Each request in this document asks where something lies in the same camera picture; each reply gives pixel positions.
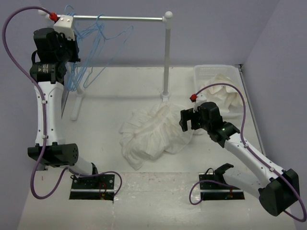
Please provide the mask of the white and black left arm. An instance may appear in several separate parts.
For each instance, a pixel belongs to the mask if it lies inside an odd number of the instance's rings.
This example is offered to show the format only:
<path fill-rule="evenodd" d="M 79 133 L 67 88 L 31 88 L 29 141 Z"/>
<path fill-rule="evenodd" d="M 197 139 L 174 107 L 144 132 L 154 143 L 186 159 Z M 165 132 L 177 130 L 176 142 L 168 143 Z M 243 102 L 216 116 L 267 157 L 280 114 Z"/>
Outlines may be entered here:
<path fill-rule="evenodd" d="M 95 164 L 80 157 L 77 145 L 67 144 L 63 135 L 64 77 L 66 64 L 80 60 L 77 42 L 53 28 L 34 31 L 34 42 L 30 76 L 36 83 L 38 128 L 35 146 L 28 148 L 28 156 L 44 166 L 68 167 L 83 176 L 87 187 L 95 188 L 100 182 Z"/>

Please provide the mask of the bundle of blue hangers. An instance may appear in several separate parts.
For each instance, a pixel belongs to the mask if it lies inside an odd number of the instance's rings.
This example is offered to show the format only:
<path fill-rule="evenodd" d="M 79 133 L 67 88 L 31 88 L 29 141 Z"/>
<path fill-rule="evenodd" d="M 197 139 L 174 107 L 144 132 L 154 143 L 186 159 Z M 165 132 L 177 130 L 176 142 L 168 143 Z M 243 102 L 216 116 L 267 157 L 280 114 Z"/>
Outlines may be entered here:
<path fill-rule="evenodd" d="M 86 71 L 90 67 L 90 62 L 96 56 L 98 56 L 103 49 L 106 41 L 104 36 L 104 24 L 95 19 L 94 23 L 86 28 L 80 28 L 79 22 L 75 22 L 74 32 L 77 35 L 77 43 L 80 49 L 80 54 L 85 54 L 85 57 L 81 59 L 80 63 L 72 63 L 70 67 L 70 76 L 67 82 L 67 90 L 70 92 L 77 91 L 77 88 L 81 86 L 82 81 L 87 81 Z M 88 52 L 83 49 L 83 44 L 88 39 L 93 38 L 91 48 Z"/>

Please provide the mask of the white skirt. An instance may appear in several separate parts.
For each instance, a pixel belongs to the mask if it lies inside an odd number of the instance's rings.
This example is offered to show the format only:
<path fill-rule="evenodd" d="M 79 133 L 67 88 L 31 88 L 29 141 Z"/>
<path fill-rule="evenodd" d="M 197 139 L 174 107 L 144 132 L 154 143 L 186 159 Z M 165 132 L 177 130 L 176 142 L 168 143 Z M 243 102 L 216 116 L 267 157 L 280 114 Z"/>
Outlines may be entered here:
<path fill-rule="evenodd" d="M 179 125 L 180 112 L 186 107 L 164 102 L 132 112 L 132 117 L 119 129 L 121 153 L 128 164 L 139 170 L 146 161 L 155 161 L 163 155 L 177 154 L 187 146 L 193 136 L 204 131 L 183 132 Z"/>

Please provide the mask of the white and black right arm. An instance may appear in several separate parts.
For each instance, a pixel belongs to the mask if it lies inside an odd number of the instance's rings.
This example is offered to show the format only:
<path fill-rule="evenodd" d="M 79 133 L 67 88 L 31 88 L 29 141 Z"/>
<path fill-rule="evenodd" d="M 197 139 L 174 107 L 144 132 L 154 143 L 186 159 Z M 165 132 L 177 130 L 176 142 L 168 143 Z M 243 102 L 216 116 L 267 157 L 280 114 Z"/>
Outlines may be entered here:
<path fill-rule="evenodd" d="M 223 120 L 218 106 L 205 102 L 197 108 L 180 112 L 182 130 L 204 129 L 212 141 L 234 154 L 252 174 L 243 173 L 229 163 L 215 170 L 214 183 L 219 188 L 233 186 L 257 198 L 272 216 L 278 216 L 299 201 L 299 178 L 292 170 L 284 170 L 266 158 L 241 135 L 233 124 Z"/>

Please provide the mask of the blue wire hanger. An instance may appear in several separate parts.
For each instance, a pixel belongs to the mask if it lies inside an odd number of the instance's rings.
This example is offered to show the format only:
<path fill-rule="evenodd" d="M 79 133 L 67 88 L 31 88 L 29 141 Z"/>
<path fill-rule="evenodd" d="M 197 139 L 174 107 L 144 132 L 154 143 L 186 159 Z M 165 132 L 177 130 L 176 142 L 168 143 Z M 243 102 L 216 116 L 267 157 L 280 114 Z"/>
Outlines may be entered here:
<path fill-rule="evenodd" d="M 117 58 L 117 56 L 121 53 L 122 49 L 124 48 L 127 40 L 129 39 L 129 37 L 131 36 L 133 30 L 134 30 L 134 26 L 130 25 L 129 27 L 125 28 L 124 30 L 122 30 L 121 32 L 119 32 L 117 35 L 114 36 L 108 36 L 105 33 L 105 23 L 104 24 L 104 36 L 105 36 L 105 43 L 103 46 L 103 49 L 101 50 L 100 54 L 96 57 L 94 57 L 92 59 L 92 61 L 90 62 L 90 67 L 89 69 L 86 71 L 86 77 L 87 77 L 87 81 L 83 81 L 83 87 L 86 89 L 88 88 L 98 77 L 99 75 L 110 65 L 112 64 L 112 62 Z M 94 70 L 94 59 L 95 58 L 99 58 L 101 57 L 101 54 L 103 54 L 103 50 L 105 49 L 105 46 L 107 44 L 110 44 L 113 42 L 113 40 L 119 40 L 119 44 L 117 44 L 117 48 L 115 48 L 113 54 L 111 57 L 108 57 L 106 59 L 106 61 L 103 61 L 103 67 L 102 69 L 97 73 L 97 74 L 93 74 L 93 70 Z"/>

